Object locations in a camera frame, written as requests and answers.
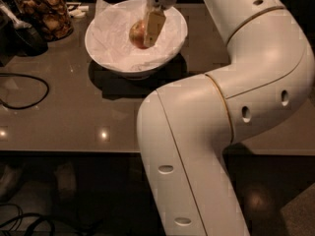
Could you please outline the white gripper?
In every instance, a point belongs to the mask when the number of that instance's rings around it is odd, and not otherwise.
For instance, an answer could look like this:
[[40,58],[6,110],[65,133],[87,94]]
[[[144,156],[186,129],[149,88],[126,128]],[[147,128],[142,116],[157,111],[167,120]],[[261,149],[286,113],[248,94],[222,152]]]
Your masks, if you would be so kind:
[[[146,0],[147,4],[152,8],[161,8],[162,10],[168,10],[170,7],[176,4],[177,0]],[[152,10],[146,13],[144,17],[145,33],[144,33],[144,45],[146,47],[153,47],[161,30],[166,21],[164,11]]]

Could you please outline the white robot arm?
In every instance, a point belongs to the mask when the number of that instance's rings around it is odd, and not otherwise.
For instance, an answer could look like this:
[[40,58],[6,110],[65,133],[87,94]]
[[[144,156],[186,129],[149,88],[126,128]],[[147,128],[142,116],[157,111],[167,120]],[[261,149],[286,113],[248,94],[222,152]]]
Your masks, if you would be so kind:
[[230,63],[153,91],[138,143],[166,236],[250,236],[222,152],[304,103],[314,56],[280,0],[204,2]]

